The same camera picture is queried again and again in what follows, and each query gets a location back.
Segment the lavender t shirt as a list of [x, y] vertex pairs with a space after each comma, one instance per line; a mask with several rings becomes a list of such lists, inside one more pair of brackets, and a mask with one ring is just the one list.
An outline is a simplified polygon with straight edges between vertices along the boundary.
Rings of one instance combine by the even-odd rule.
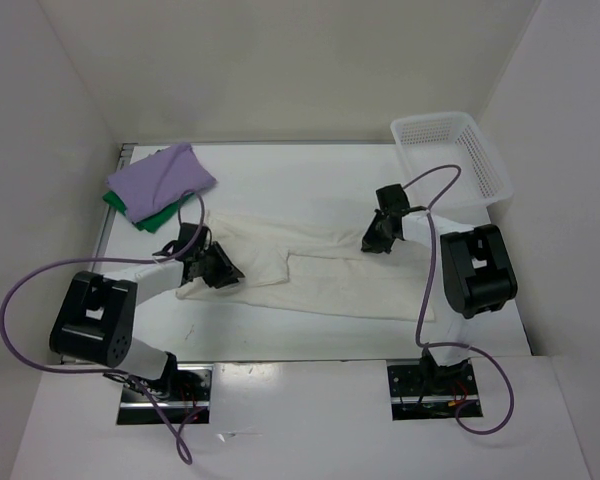
[[200, 163], [189, 143], [157, 151], [111, 174], [106, 184], [125, 203], [131, 222], [140, 221], [183, 194], [201, 193], [216, 178]]

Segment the cream t shirt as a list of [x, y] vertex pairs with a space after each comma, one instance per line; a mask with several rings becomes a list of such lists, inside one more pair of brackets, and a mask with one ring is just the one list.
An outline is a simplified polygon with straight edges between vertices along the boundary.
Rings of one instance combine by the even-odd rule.
[[427, 248], [401, 242], [365, 253], [360, 228], [288, 224], [211, 212], [207, 225], [242, 271], [236, 286], [195, 279], [180, 300], [231, 302], [321, 315], [414, 321], [429, 268]]

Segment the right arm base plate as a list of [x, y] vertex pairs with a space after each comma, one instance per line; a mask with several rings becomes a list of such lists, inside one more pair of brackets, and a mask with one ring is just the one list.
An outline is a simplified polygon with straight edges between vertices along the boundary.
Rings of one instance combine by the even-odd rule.
[[394, 421], [454, 419], [483, 416], [472, 364], [465, 360], [432, 378], [415, 359], [386, 366]]

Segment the green t shirt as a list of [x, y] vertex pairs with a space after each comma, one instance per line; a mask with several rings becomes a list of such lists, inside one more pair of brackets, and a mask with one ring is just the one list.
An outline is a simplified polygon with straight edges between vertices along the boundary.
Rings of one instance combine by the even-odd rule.
[[[115, 212], [120, 213], [124, 218], [127, 217], [127, 207], [125, 203], [113, 191], [107, 191], [102, 200]], [[155, 234], [168, 220], [178, 213], [178, 202], [173, 202], [165, 208], [157, 211], [140, 221], [131, 222], [138, 231], [144, 231]]]

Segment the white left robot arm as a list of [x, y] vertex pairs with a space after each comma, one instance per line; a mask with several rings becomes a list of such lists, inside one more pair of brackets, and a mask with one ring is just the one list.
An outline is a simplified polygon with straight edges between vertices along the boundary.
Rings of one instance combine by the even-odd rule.
[[136, 309], [142, 303], [200, 278], [221, 289], [240, 283], [244, 274], [219, 243], [200, 253], [167, 262], [101, 275], [82, 271], [70, 282], [49, 337], [52, 352], [130, 375], [160, 400], [174, 396], [184, 375], [174, 354], [133, 336]]

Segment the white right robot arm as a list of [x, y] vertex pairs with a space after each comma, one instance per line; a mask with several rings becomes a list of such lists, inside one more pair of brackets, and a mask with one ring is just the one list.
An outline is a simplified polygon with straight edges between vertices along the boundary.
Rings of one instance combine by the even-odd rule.
[[426, 391], [440, 393], [469, 358], [473, 318], [499, 311], [515, 298], [513, 266], [497, 226], [459, 223], [422, 208], [396, 213], [377, 209], [362, 250], [390, 253], [396, 240], [424, 246], [430, 254], [427, 264], [435, 266], [425, 292], [436, 327], [418, 334], [417, 345], [423, 348], [418, 377]]

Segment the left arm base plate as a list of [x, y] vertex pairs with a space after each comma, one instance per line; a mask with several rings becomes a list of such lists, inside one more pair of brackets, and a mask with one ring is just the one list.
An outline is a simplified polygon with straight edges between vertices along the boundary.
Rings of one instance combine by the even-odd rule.
[[[193, 424], [208, 424], [214, 365], [180, 363], [179, 379], [174, 386], [159, 390], [156, 382], [142, 381], [149, 393], [171, 423], [179, 425], [189, 415]], [[117, 425], [156, 425], [162, 422], [146, 395], [124, 376], [104, 374], [104, 377], [122, 385]]]

